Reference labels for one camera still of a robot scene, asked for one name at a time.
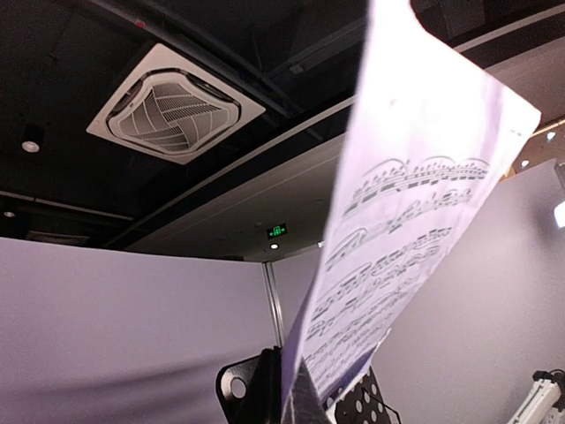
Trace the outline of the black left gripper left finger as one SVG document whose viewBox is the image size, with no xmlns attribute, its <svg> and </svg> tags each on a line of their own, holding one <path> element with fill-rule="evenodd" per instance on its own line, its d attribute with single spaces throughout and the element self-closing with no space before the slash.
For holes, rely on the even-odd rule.
<svg viewBox="0 0 565 424">
<path fill-rule="evenodd" d="M 282 355 L 279 347 L 265 349 L 255 370 L 254 423 L 280 423 L 282 415 Z"/>
</svg>

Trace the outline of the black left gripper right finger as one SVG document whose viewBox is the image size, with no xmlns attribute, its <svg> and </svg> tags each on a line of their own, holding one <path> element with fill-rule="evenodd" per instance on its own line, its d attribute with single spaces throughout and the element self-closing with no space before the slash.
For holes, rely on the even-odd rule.
<svg viewBox="0 0 565 424">
<path fill-rule="evenodd" d="M 282 424 L 328 423 L 329 419 L 318 399 L 313 380 L 302 360 L 282 409 Z"/>
</svg>

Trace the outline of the black music stand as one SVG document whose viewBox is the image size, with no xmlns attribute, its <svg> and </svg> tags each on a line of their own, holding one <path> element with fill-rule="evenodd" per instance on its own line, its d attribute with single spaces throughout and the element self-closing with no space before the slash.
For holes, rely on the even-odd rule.
<svg viewBox="0 0 565 424">
<path fill-rule="evenodd" d="M 254 423 L 253 392 L 260 354 L 220 369 L 215 392 L 228 423 Z M 398 411 L 384 402 L 372 369 L 350 389 L 338 389 L 320 402 L 329 423 L 400 423 Z"/>
</svg>

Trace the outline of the purple sheet music page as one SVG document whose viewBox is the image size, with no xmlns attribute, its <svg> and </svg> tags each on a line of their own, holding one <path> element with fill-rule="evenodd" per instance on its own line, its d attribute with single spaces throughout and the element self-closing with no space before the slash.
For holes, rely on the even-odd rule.
<svg viewBox="0 0 565 424">
<path fill-rule="evenodd" d="M 282 350 L 324 401 L 370 365 L 400 313 L 538 127 L 511 88 L 429 34 L 407 1 L 372 1 L 320 262 Z"/>
</svg>

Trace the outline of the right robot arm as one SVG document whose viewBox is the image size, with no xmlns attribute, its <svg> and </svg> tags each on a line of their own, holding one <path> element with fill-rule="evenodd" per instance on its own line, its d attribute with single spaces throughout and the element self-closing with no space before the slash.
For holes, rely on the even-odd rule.
<svg viewBox="0 0 565 424">
<path fill-rule="evenodd" d="M 528 395 L 508 424 L 564 424 L 564 371 L 536 371 Z"/>
</svg>

